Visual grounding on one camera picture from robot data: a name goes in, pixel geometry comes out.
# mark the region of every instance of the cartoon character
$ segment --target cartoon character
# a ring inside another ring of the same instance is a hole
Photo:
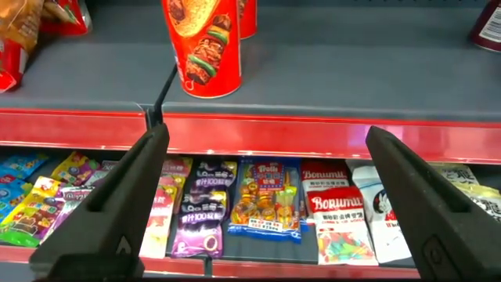
[[[373,200],[373,208],[376,213],[385,214],[384,221],[397,220],[385,190],[381,190],[376,194]]]

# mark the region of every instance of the red snack canister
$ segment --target red snack canister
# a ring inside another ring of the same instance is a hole
[[[470,40],[480,47],[501,52],[501,0],[491,0],[470,33]]]
[[[240,38],[245,39],[258,32],[258,0],[238,0]]]
[[[162,0],[182,89],[218,98],[242,84],[235,0]]]

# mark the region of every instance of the snack package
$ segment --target snack package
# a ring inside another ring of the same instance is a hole
[[[430,165],[451,183],[478,184],[471,169],[464,164],[431,163]]]
[[[92,29],[84,0],[45,0],[41,11],[41,32],[83,35]]]
[[[103,161],[101,164],[101,167],[96,170],[92,176],[87,180],[85,185],[87,186],[98,186],[101,182],[102,179],[110,173],[111,169],[115,167],[115,165],[118,164],[118,161]]]
[[[78,152],[73,152],[54,169],[51,177],[72,186],[80,186],[85,184],[99,168],[100,165],[97,161],[91,160]]]
[[[379,263],[407,259],[412,255],[383,184],[373,165],[353,168],[353,183],[363,195],[367,223]]]
[[[0,240],[37,247],[63,208],[64,202],[54,198],[62,185],[59,181],[38,177],[31,192],[4,218]]]
[[[222,256],[221,222],[226,214],[226,192],[186,194],[181,204],[178,231],[172,246],[172,257],[207,254]]]
[[[20,83],[37,45],[44,0],[0,1],[0,93]]]
[[[0,222],[24,199],[33,188],[30,183],[0,172]]]
[[[0,165],[0,172],[14,175],[18,179],[26,179],[49,159],[44,154],[11,156]]]
[[[89,195],[93,186],[68,186],[68,187],[60,187],[59,191],[56,194],[56,201],[63,202],[63,208],[61,212],[57,216],[54,223],[46,230],[44,230],[41,234],[43,239],[40,244],[43,244],[47,238],[54,232],[63,223],[63,221],[74,211],[75,208]]]
[[[157,193],[153,199],[150,217],[142,239],[141,250],[139,255],[152,259],[163,259],[165,257],[165,249],[167,247],[167,239],[171,227],[172,208],[176,198],[177,183],[171,182],[160,183],[157,188]]]
[[[324,191],[333,187],[350,185],[346,165],[342,162],[328,160],[303,160],[301,164],[301,181],[306,199],[308,198],[308,192]],[[315,223],[309,201],[306,201],[306,215],[306,223]]]
[[[299,160],[243,157],[228,233],[301,243]]]
[[[478,184],[453,184],[497,222],[501,222],[501,195],[498,190]]]
[[[320,265],[377,265],[357,187],[308,192],[308,200],[315,218]]]
[[[174,199],[173,212],[175,215],[179,212],[179,206],[181,205],[183,187],[185,185],[186,178],[188,178],[189,172],[191,172],[191,167],[193,165],[193,159],[190,157],[173,157],[169,156],[164,164],[162,165],[161,178],[172,179],[175,182],[176,194]]]

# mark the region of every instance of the gummy candy bag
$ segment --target gummy candy bag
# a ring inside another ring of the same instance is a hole
[[[80,186],[85,184],[99,168],[100,165],[97,161],[91,160],[78,152],[73,152],[54,169],[51,177],[73,186]]]
[[[32,188],[30,183],[0,172],[0,223]]]
[[[110,173],[111,169],[118,164],[118,161],[103,161],[101,167],[92,174],[92,176],[87,180],[85,185],[93,185],[98,186],[104,179],[108,173]]]
[[[430,163],[430,165],[451,183],[478,184],[471,169],[464,164]]]
[[[379,263],[407,259],[412,255],[391,208],[376,167],[362,165],[353,169],[352,179],[362,192],[367,223]]]
[[[41,233],[43,238],[40,244],[43,244],[47,238],[54,232],[57,227],[63,223],[63,221],[74,211],[75,208],[89,195],[93,186],[68,186],[61,187],[56,194],[56,201],[63,202],[63,208],[61,209],[59,215],[57,216],[54,223],[46,230]]]
[[[320,265],[377,265],[357,187],[310,191],[308,200],[315,218]]]
[[[54,198],[62,185],[59,181],[38,177],[31,192],[3,220],[0,240],[37,247],[63,208],[64,202]]]
[[[26,179],[49,159],[44,154],[28,154],[11,156],[0,165],[0,172],[14,175],[18,179]]]
[[[478,184],[453,184],[497,222],[501,222],[501,195],[498,190]]]
[[[242,157],[229,234],[301,243],[299,159]]]

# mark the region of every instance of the purple candy bag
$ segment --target purple candy bag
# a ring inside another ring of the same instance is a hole
[[[225,213],[226,192],[185,195],[172,247],[172,257],[181,258],[205,253],[212,258],[220,258],[221,222]]]
[[[228,188],[236,178],[236,162],[202,161],[196,180],[181,204],[172,257],[222,256],[221,222],[228,213]]]

